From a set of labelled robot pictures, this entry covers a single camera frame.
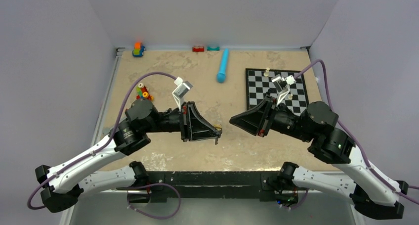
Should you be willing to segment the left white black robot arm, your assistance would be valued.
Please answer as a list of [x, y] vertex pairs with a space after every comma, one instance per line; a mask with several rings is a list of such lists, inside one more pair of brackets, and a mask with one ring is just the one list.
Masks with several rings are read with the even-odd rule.
[[179, 133], [184, 142], [219, 139], [220, 125], [209, 123], [192, 101], [179, 108], [158, 111], [149, 100], [136, 100], [125, 110], [125, 118], [90, 149], [60, 165], [36, 168], [42, 205], [57, 213], [79, 199], [102, 191], [133, 187], [143, 189], [149, 182], [140, 162], [113, 171], [102, 171], [111, 162], [129, 156], [151, 141], [149, 133]]

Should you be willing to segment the yellow key tag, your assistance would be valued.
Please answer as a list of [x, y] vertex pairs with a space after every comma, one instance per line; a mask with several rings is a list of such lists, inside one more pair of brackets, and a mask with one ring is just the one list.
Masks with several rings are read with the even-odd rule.
[[217, 129], [219, 132], [222, 132], [222, 125], [214, 125], [214, 128]]

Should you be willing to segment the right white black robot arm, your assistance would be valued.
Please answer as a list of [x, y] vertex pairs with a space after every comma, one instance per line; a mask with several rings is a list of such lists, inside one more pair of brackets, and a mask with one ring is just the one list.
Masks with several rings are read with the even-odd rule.
[[354, 139], [336, 127], [337, 120], [338, 115], [322, 101], [310, 103], [295, 115], [285, 104], [267, 96], [256, 107], [233, 116], [230, 124], [254, 136], [264, 137], [273, 130], [308, 142], [308, 151], [315, 158], [346, 175], [337, 178], [285, 162], [275, 179], [265, 179], [271, 189], [313, 189], [346, 201], [371, 219], [401, 219], [404, 206], [399, 198], [407, 194], [408, 184], [374, 169]]

